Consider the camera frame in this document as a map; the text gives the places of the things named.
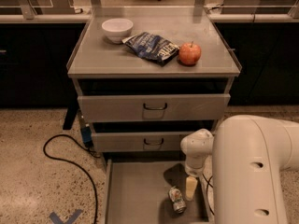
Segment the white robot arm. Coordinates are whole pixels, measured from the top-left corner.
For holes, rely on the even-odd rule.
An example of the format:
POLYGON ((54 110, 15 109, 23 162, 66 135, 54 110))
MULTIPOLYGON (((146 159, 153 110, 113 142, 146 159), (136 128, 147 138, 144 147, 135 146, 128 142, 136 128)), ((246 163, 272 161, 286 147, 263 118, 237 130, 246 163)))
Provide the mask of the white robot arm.
POLYGON ((299 123, 232 116, 181 140, 188 175, 212 157, 215 224, 288 224, 280 172, 299 168, 299 123))

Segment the yellow taped gripper finger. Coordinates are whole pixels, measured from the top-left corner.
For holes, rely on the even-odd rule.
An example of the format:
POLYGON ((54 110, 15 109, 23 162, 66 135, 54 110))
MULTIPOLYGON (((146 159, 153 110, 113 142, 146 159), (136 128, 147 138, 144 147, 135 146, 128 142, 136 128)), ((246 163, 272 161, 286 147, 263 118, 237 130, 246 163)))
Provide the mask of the yellow taped gripper finger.
POLYGON ((191 201, 193 199, 194 193, 197 188, 198 181, 193 176, 188 176, 186 178, 186 185, 185 185, 185 196, 187 201, 191 201))

